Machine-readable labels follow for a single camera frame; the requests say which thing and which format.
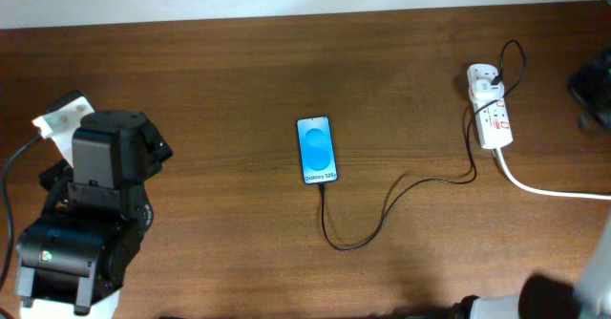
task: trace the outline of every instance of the blue phone screen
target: blue phone screen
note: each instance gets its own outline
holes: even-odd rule
[[[313,184],[337,181],[337,167],[328,117],[304,118],[297,121],[302,153],[304,181]]]

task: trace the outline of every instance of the brown wooden surface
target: brown wooden surface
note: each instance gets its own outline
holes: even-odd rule
[[[604,191],[610,138],[576,129],[580,109],[565,84],[611,43],[609,32],[611,10],[597,3],[4,31],[0,161],[71,89],[157,125],[175,156],[146,183],[156,218],[117,318],[365,316],[517,293],[536,269],[576,281],[607,204],[519,190],[477,142],[475,183],[416,188],[371,246],[332,250],[318,191],[301,179],[295,120],[330,117],[334,237],[358,241],[400,175],[405,187],[468,170],[466,69],[496,64],[517,38],[530,65],[508,99],[511,169],[541,188]],[[508,79],[519,67],[509,53]],[[37,174],[58,159],[39,144],[14,167],[17,235],[45,198]],[[0,303],[16,313],[12,261]]]

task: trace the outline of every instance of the white power adapter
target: white power adapter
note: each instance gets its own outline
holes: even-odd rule
[[[502,99],[505,94],[505,86],[502,81],[497,85],[492,84],[497,75],[496,67],[486,64],[472,65],[467,71],[469,98],[474,104],[476,112],[490,102],[497,100],[496,103],[480,111],[475,117],[479,142],[481,147],[485,149],[505,147],[514,141],[505,100]]]
[[[72,165],[74,131],[80,127],[80,120],[93,111],[87,98],[80,96],[57,111],[35,118],[32,123],[42,138],[55,142],[64,159]]]

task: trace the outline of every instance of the white power cord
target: white power cord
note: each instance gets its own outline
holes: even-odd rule
[[[611,200],[611,195],[597,195],[597,194],[586,194],[586,193],[575,193],[575,192],[564,192],[564,191],[550,191],[550,190],[541,190],[535,189],[534,187],[530,187],[528,185],[522,184],[520,181],[516,180],[514,175],[509,172],[509,168],[507,167],[507,163],[505,163],[505,159],[503,158],[503,153],[500,151],[500,147],[497,147],[495,150],[496,159],[500,164],[500,167],[505,172],[505,176],[519,187],[522,190],[530,191],[539,195],[547,195],[547,196],[558,196],[558,197],[568,197],[568,198],[578,198],[578,199],[591,199],[591,200]]]

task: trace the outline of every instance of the charger plug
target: charger plug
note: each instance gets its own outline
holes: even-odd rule
[[[35,118],[32,123],[38,127],[42,138],[53,140],[64,159],[72,165],[74,131],[80,127],[80,120],[93,112],[87,98],[80,96],[57,111]]]
[[[504,147],[514,141],[507,107],[502,98],[505,94],[505,85],[502,82],[493,85],[493,80],[497,76],[498,70],[492,65],[474,64],[467,71],[469,99],[474,104],[475,112],[497,100],[475,117],[479,142],[484,149]]]

